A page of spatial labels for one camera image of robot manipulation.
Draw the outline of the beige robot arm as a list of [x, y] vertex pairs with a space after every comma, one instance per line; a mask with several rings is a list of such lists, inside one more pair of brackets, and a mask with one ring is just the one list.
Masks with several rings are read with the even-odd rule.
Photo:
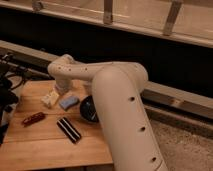
[[57, 90], [91, 83], [95, 109], [116, 171], [168, 171], [141, 100], [148, 73], [135, 62], [79, 64], [64, 55], [48, 65]]

